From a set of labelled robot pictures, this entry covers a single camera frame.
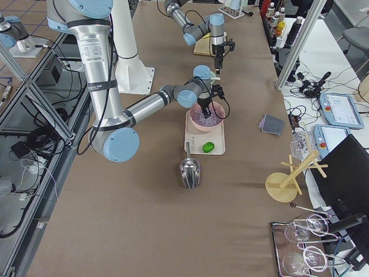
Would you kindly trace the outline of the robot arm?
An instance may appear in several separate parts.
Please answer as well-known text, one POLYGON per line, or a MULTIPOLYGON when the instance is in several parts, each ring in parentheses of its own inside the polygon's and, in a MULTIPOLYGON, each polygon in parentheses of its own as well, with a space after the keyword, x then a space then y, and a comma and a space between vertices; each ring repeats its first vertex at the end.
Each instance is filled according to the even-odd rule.
POLYGON ((214 87, 205 65, 185 84, 151 93, 154 70, 138 56, 127 1, 48 1, 47 20, 51 29, 77 39, 96 114, 89 146, 106 159, 131 159, 140 145, 134 126, 173 101, 208 112, 214 87))
POLYGON ((224 57, 235 49, 235 41, 227 39, 225 35, 225 20, 222 13, 213 13, 201 17, 202 23, 192 23, 181 7, 186 1, 164 1, 164 10, 159 12, 173 19, 183 32, 183 38, 187 45, 192 46, 205 35, 210 35, 209 52, 214 60, 214 68, 217 74, 223 68, 224 57))

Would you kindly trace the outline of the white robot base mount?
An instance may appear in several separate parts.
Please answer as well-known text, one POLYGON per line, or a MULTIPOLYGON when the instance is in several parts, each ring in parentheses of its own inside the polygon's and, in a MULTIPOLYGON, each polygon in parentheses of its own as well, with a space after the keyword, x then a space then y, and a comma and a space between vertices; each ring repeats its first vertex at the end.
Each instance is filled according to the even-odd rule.
POLYGON ((128 1, 113 1, 111 15, 118 55, 115 69, 118 91, 148 95, 155 69, 146 67, 139 58, 128 1))

